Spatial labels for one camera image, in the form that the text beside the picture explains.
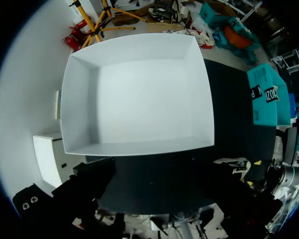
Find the teal box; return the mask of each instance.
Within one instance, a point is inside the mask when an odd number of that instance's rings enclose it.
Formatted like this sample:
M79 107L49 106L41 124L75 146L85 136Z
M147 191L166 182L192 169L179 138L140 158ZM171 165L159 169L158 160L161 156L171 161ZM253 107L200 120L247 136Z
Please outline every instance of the teal box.
M238 17L234 17L234 16L230 17L230 19L228 19L228 23L231 25L234 31L239 35L247 39L251 38L252 36L251 31L239 20Z
M209 26L221 26L231 18L231 16L219 15L208 3L204 3L201 7L199 15Z
M247 72L253 102L254 124L290 125L289 95L285 82L267 63Z
M229 42L227 41L227 38L222 30L219 30L218 32L216 32L214 34L214 39L215 39L215 44L218 47L225 48L225 49L231 50L231 51L236 49L233 45L229 44Z

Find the red object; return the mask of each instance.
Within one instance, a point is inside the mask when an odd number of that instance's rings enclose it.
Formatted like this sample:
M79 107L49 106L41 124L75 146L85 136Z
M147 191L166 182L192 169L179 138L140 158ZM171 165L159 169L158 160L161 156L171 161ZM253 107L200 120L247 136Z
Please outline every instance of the red object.
M79 41L84 41L84 38L87 36L86 34L82 33L80 29L76 27L70 26L69 28L72 29L71 35L73 35Z
M211 49L211 48L213 48L213 46L207 46L206 44L202 45L201 47L203 49Z
M237 34L230 25L226 26L223 31L228 42L239 49L245 49L252 43L250 40Z
M78 28L78 29L80 29L80 28L82 28L82 27L84 27L84 26L86 26L87 25L87 23L86 23L86 21L83 19L82 21L80 21L79 23L77 23L76 25L75 25L75 27L76 28Z
M66 43L74 51L78 51L82 47L81 44L77 41L77 39L75 39L74 36L67 36L63 40L64 40L64 43Z

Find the black table surface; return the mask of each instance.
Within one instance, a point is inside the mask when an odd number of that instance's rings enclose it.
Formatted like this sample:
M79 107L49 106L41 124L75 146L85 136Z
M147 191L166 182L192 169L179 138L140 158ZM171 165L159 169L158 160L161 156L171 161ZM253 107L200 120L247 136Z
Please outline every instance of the black table surface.
M214 109L214 146L115 157L116 174L99 200L102 208L129 214L195 210L213 201L205 197L198 183L191 162L193 157L201 162L224 157L245 157L251 162L272 159L276 128L253 125L247 73L209 60L205 60L205 65ZM86 158L92 162L99 157Z

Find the metal rack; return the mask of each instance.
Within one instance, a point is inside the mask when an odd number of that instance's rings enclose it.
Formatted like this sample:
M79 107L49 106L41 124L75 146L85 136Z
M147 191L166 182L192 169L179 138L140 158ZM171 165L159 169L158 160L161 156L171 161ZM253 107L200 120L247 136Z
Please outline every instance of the metal rack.
M218 0L228 6L230 6L232 9L236 10L237 12L239 12L241 15L243 15L244 17L241 19L241 22L244 22L247 18L250 17L251 14L253 14L257 8L259 8L262 4L263 1L259 1L256 4L248 1L248 0L242 0L245 4L249 5L252 7L252 9L248 12L248 13L244 13L243 11L241 11L240 9L236 8L235 6L231 5L229 2L229 0Z

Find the white box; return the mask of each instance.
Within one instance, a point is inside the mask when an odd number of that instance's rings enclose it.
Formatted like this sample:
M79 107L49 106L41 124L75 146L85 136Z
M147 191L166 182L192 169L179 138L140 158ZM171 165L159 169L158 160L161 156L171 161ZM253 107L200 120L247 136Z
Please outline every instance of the white box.
M57 188L73 175L73 168L86 162L81 155L65 154L60 133L33 136L36 161L42 179Z
M214 145L204 59L193 36L151 33L70 55L61 97L66 153L145 155Z

